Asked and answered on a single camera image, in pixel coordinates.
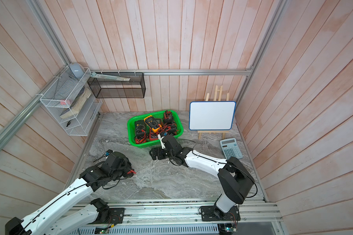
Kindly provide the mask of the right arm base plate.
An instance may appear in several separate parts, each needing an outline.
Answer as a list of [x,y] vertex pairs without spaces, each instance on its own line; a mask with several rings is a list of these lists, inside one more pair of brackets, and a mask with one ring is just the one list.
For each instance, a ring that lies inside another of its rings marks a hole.
[[228,212],[222,212],[216,206],[201,206],[199,212],[202,221],[240,221],[239,209],[231,207]]

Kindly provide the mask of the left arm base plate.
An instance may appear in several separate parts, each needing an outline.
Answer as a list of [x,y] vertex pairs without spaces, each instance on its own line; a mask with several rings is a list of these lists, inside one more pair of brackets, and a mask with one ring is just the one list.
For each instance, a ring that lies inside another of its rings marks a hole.
[[125,208],[103,209],[101,212],[98,213],[97,219],[89,224],[122,224],[124,212]]

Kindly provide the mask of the yellow black multimeter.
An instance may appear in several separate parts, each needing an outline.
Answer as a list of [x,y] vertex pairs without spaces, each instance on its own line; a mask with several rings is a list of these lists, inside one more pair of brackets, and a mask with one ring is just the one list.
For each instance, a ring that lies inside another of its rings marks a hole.
[[148,117],[144,118],[144,122],[154,133],[158,133],[159,130],[162,128],[162,125],[152,115],[149,115]]

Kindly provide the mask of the small black multimeter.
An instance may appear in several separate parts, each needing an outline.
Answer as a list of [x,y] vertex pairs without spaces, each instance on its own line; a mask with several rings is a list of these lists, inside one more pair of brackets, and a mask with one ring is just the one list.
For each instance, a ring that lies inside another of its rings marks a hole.
[[123,174],[122,174],[122,177],[123,178],[131,178],[133,177],[134,175],[136,174],[136,172],[134,171],[134,169],[132,168],[131,165],[127,165],[124,167],[123,169]]
[[163,114],[163,123],[172,123],[174,121],[173,113],[169,110],[166,110]]

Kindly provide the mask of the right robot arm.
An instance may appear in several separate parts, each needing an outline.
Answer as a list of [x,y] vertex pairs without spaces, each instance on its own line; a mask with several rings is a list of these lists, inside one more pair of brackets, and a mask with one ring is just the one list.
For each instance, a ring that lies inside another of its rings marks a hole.
[[150,150],[153,160],[168,159],[176,166],[195,168],[219,179],[223,194],[210,207],[216,217],[227,215],[241,205],[256,185],[254,178],[236,158],[220,159],[202,154],[193,148],[181,146],[172,135],[159,138],[161,146]]

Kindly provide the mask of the green DT9205A multimeter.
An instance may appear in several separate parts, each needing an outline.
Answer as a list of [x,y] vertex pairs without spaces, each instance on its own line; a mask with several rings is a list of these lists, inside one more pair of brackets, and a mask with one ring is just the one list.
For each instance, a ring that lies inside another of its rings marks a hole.
[[176,135],[178,132],[177,130],[177,124],[173,121],[173,122],[169,122],[169,123],[165,123],[162,127],[162,131],[161,133],[163,133],[163,135]]

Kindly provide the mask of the red ANENG multimeter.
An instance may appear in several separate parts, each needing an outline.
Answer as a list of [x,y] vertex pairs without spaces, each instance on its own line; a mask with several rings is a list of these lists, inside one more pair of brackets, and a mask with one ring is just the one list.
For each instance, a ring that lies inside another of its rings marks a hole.
[[150,131],[149,134],[149,141],[159,141],[159,139],[162,137],[161,134],[155,133],[153,131]]

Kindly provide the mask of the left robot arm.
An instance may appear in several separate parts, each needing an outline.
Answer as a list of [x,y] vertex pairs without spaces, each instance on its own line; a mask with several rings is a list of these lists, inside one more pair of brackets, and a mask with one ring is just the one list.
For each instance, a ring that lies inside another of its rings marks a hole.
[[87,224],[116,225],[123,221],[123,209],[111,209],[97,198],[79,211],[67,211],[98,189],[107,189],[111,181],[119,182],[136,173],[129,159],[122,153],[109,150],[101,161],[88,167],[63,192],[46,205],[22,219],[12,218],[5,225],[7,235],[67,235]]

